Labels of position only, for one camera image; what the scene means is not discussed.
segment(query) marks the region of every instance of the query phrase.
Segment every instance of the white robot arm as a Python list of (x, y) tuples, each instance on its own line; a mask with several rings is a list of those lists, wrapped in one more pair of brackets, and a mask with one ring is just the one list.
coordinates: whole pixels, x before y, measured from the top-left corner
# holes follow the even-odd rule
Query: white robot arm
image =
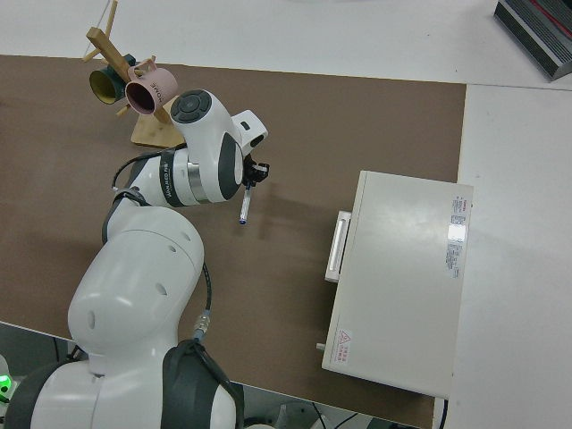
[(104, 246), (71, 301), (71, 336), (87, 361), (30, 375), (5, 429), (240, 428), (240, 398), (200, 339), (177, 345), (183, 309), (203, 270), (203, 243), (170, 207), (230, 199), (267, 164), (249, 153), (267, 136), (250, 111), (231, 117), (204, 90), (182, 94), (171, 116), (185, 145), (134, 160), (105, 219)]

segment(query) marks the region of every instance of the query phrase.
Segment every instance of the green mug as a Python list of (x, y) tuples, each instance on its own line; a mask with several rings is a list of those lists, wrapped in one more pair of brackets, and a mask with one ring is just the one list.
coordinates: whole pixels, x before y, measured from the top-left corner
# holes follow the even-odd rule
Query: green mug
[[(125, 58), (129, 66), (133, 66), (136, 63), (135, 58), (130, 54), (125, 55), (123, 58)], [(101, 70), (94, 70), (89, 75), (91, 90), (100, 101), (107, 105), (112, 105), (125, 97), (125, 85), (127, 84), (111, 65)]]

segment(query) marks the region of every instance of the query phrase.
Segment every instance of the brown mat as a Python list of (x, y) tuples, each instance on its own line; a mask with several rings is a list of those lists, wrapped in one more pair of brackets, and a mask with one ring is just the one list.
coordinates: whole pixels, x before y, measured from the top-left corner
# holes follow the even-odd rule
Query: brown mat
[[(0, 56), (0, 320), (69, 337), (67, 308), (101, 246), (116, 169), (147, 148), (136, 115), (91, 94), (99, 62)], [(335, 285), (324, 271), (338, 210), (360, 170), (457, 179), (465, 86), (168, 66), (180, 88), (207, 88), (231, 114), (251, 109), (270, 131), (254, 152), (271, 165), (248, 226), (240, 195), (182, 209), (206, 247), (214, 282), (206, 345), (232, 380), (430, 427), (433, 399), (321, 369)], [(201, 282), (181, 319), (192, 332)]]

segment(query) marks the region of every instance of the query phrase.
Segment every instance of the label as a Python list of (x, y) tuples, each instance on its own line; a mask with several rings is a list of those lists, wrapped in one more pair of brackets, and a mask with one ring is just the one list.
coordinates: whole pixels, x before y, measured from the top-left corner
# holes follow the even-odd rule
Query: label
[(451, 203), (445, 265), (448, 275), (453, 279), (459, 278), (462, 273), (462, 256), (467, 239), (467, 210), (469, 207), (470, 202), (463, 197), (456, 197)]
[(177, 196), (177, 192), (175, 191), (175, 183), (172, 173), (175, 152), (176, 148), (174, 147), (162, 152), (161, 161), (159, 163), (159, 178), (161, 180), (161, 190), (163, 191), (163, 196), (167, 203), (173, 207), (183, 207), (184, 205), (179, 200), (179, 196)]
[(333, 363), (347, 365), (349, 359), (349, 346), (353, 333), (347, 329), (338, 329), (336, 333), (336, 346), (333, 350)]

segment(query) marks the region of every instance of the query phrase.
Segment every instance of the cable connector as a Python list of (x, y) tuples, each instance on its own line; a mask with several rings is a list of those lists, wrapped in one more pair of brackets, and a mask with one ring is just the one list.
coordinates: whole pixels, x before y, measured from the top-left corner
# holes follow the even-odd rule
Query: cable connector
[(195, 334), (193, 338), (201, 341), (203, 337), (206, 335), (206, 331), (208, 330), (208, 325), (211, 323), (210, 311), (205, 310), (202, 315), (197, 317), (197, 321), (195, 322)]

